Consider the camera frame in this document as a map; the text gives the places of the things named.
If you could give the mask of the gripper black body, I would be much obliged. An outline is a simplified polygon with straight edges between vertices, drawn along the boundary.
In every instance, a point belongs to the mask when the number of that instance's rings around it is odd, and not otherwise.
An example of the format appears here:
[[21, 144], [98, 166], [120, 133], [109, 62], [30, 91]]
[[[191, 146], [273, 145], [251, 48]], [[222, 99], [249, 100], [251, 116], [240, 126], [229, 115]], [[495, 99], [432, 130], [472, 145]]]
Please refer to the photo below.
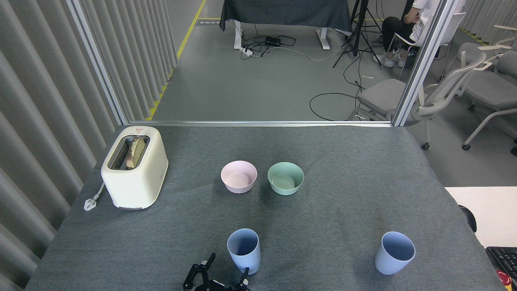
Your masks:
[[203, 282], [202, 291], [249, 291], [249, 288], [247, 283], [225, 285], [217, 280], [210, 279], [207, 282]]

